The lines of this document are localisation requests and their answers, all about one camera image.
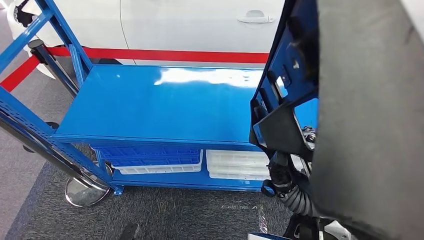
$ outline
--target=red rope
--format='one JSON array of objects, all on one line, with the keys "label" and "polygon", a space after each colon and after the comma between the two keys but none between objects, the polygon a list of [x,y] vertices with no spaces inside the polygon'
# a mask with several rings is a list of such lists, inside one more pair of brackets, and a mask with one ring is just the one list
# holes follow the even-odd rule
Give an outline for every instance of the red rope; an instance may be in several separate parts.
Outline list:
[{"label": "red rope", "polygon": [[32,55],[21,66],[0,82],[6,91],[11,92],[15,89],[39,64],[36,56]]},{"label": "red rope", "polygon": [[[48,51],[54,56],[70,56],[66,47],[48,47]],[[88,57],[96,59],[136,59],[150,61],[239,64],[265,64],[268,59],[268,53],[256,52],[172,51],[110,48],[84,48],[84,51]],[[2,86],[6,91],[11,92],[37,67],[39,63],[40,62],[34,55],[31,56],[14,72],[0,82],[0,86]]]},{"label": "red rope", "polygon": [[[69,56],[66,47],[48,47],[54,56]],[[221,52],[221,51],[173,51],[143,49],[84,48],[90,58],[96,59],[136,59],[150,61],[203,62],[266,64],[268,53],[260,52]]]}]

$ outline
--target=perforated metal upright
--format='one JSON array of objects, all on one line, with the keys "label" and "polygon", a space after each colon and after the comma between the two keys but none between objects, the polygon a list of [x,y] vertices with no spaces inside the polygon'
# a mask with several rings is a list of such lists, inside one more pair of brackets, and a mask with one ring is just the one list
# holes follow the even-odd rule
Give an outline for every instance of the perforated metal upright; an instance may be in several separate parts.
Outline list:
[{"label": "perforated metal upright", "polygon": [[[72,33],[55,3],[52,0],[36,0],[36,2],[41,8],[42,13],[0,55],[0,73],[16,57],[22,48],[29,43],[43,25],[50,22],[69,50],[78,83],[82,84],[93,66],[90,59],[83,51],[83,48]],[[54,67],[51,59],[44,59],[44,63],[47,65],[50,64],[50,67]],[[23,136],[23,138],[17,137],[18,139],[26,138],[28,140],[27,144],[33,143],[41,146],[38,150],[44,150],[47,155],[55,155],[56,157],[63,156],[71,162],[77,163],[80,167],[86,169],[92,175],[100,179],[104,184],[111,187],[115,194],[120,195],[122,193],[123,186],[113,184],[112,177],[104,168],[96,166],[72,144],[62,143],[51,138],[55,130],[2,87],[0,87],[0,122],[1,127],[4,129],[7,128],[9,133],[11,133],[11,131],[17,133],[15,137],[18,135]],[[63,164],[63,162],[57,163],[64,167],[63,170],[70,170],[70,173],[75,170],[72,169],[69,164]]]}]

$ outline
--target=blue plastic tray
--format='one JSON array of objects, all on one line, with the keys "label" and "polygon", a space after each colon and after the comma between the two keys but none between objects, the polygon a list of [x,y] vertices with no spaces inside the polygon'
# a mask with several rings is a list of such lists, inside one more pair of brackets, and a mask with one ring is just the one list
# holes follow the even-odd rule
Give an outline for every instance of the blue plastic tray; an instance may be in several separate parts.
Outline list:
[{"label": "blue plastic tray", "polygon": [[186,165],[200,162],[200,149],[161,146],[99,146],[100,157],[114,167]]}]

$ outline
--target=gray carpet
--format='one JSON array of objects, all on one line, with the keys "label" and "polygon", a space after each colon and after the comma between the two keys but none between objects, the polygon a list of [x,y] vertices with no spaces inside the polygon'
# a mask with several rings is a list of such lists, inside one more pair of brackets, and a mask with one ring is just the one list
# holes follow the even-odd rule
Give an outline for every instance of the gray carpet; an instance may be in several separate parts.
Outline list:
[{"label": "gray carpet", "polygon": [[[93,157],[89,148],[83,152]],[[136,223],[136,239],[234,240],[249,232],[282,235],[290,217],[277,199],[257,192],[155,187],[126,187],[122,196],[77,208],[65,200],[64,173],[48,163],[41,173],[35,204],[31,191],[6,239],[115,240]]]}]

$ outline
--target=stanchion post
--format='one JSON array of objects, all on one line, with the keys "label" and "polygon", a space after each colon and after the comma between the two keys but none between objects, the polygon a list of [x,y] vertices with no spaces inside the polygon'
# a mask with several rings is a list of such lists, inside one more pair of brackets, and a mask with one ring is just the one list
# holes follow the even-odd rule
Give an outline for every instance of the stanchion post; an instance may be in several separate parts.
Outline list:
[{"label": "stanchion post", "polygon": [[71,96],[75,98],[80,89],[58,63],[56,58],[49,53],[44,42],[40,39],[35,39],[28,43],[28,47],[31,49],[31,53],[37,57],[39,62],[44,64],[54,78],[59,80]]},{"label": "stanchion post", "polygon": [[[65,196],[72,205],[77,207],[94,205],[104,199],[110,192],[111,188],[109,186],[93,179],[88,172],[64,158],[48,142],[37,137],[26,126],[14,121],[1,110],[0,128],[70,176],[66,184]],[[109,174],[112,173],[110,168],[107,169],[107,172]]]}]

